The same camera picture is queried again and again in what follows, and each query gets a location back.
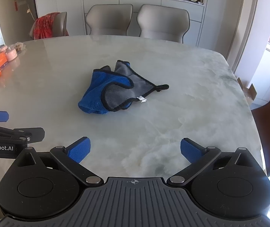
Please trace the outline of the orange box on table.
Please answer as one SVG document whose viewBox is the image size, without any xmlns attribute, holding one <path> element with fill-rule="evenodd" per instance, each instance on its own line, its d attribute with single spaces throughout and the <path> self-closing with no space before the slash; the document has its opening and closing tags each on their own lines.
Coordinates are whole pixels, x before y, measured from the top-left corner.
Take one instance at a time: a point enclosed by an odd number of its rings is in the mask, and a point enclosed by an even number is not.
<svg viewBox="0 0 270 227">
<path fill-rule="evenodd" d="M 7 63 L 8 60 L 6 58 L 5 52 L 0 52 L 0 68 L 3 69 Z"/>
</svg>

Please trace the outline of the chair with red cloth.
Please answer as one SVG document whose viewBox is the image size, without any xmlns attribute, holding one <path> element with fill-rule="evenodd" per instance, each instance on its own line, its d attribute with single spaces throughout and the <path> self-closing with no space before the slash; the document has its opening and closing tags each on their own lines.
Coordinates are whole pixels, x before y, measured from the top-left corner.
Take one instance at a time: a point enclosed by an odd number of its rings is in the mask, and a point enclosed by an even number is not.
<svg viewBox="0 0 270 227">
<path fill-rule="evenodd" d="M 38 18 L 29 32 L 29 36 L 33 40 L 68 35 L 67 12 L 52 12 Z"/>
</svg>

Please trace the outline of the blue and grey microfibre towel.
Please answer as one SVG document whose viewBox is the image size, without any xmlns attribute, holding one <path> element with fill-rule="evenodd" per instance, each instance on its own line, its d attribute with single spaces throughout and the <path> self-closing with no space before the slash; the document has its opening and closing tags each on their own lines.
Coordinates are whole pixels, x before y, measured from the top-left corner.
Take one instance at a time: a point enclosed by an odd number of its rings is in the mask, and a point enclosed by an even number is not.
<svg viewBox="0 0 270 227">
<path fill-rule="evenodd" d="M 152 92 L 167 90 L 136 73 L 130 62 L 118 60 L 115 70 L 109 66 L 93 70 L 91 83 L 78 107 L 85 113 L 106 114 L 128 109 L 132 103 L 145 102 Z"/>
</svg>

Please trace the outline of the pink round container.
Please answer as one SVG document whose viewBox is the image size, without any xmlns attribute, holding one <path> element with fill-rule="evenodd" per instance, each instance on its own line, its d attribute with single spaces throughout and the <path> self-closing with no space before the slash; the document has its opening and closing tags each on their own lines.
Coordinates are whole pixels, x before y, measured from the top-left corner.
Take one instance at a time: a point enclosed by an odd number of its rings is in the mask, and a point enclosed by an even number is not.
<svg viewBox="0 0 270 227">
<path fill-rule="evenodd" d="M 14 48 L 14 49 L 7 50 L 5 52 L 5 56 L 6 56 L 7 61 L 12 61 L 17 58 L 18 54 L 17 54 L 16 49 Z"/>
</svg>

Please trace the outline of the beige dining chair left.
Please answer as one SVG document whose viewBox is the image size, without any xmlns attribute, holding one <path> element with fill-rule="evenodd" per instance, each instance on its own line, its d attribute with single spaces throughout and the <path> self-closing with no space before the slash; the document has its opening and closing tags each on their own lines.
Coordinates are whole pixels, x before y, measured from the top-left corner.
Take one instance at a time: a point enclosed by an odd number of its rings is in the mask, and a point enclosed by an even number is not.
<svg viewBox="0 0 270 227">
<path fill-rule="evenodd" d="M 132 13 L 131 4 L 94 5 L 86 15 L 89 34 L 126 36 Z"/>
</svg>

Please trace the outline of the cardboard box on floor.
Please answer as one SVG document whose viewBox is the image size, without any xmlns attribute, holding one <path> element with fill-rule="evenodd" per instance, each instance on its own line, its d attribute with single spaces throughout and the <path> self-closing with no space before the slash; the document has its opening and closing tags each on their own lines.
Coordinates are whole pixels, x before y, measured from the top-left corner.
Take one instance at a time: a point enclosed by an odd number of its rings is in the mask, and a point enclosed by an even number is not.
<svg viewBox="0 0 270 227">
<path fill-rule="evenodd" d="M 240 87 L 244 93 L 244 96 L 247 100 L 248 105 L 250 106 L 257 96 L 257 91 L 256 91 L 254 85 L 251 84 L 249 88 L 245 87 L 243 85 L 243 83 L 241 82 L 241 79 L 239 77 L 237 78 L 237 82 L 240 85 Z"/>
</svg>

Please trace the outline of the white sideboard cabinet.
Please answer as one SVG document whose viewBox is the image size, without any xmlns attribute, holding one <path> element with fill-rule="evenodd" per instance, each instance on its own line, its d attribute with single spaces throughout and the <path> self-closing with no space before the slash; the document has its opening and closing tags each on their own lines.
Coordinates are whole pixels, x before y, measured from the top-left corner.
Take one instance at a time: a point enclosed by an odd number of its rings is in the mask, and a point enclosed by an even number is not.
<svg viewBox="0 0 270 227">
<path fill-rule="evenodd" d="M 189 26 L 180 42 L 198 46 L 203 25 L 204 6 L 185 0 L 83 0 L 85 15 L 95 5 L 133 6 L 132 19 L 126 35 L 144 36 L 147 31 L 160 33 L 157 39 L 173 40 L 164 33 L 177 32 Z"/>
</svg>

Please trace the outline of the beige dining chair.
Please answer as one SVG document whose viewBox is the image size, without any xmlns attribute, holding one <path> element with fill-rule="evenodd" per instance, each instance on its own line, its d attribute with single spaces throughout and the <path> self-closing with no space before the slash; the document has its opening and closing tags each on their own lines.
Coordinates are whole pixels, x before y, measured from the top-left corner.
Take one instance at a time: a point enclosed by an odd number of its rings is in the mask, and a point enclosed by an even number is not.
<svg viewBox="0 0 270 227">
<path fill-rule="evenodd" d="M 137 16 L 140 37 L 183 43 L 190 27 L 187 10 L 144 4 Z"/>
<path fill-rule="evenodd" d="M 94 5 L 86 15 L 89 34 L 126 36 L 132 13 L 131 4 Z"/>
</svg>

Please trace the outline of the beige dining chair right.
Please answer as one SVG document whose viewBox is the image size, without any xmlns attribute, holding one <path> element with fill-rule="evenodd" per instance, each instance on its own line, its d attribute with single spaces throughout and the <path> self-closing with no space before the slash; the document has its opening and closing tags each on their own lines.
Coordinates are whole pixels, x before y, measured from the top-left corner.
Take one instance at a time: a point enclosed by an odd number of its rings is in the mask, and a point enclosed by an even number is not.
<svg viewBox="0 0 270 227">
<path fill-rule="evenodd" d="M 140 37 L 183 43 L 190 27 L 187 10 L 144 4 L 137 16 Z"/>
</svg>

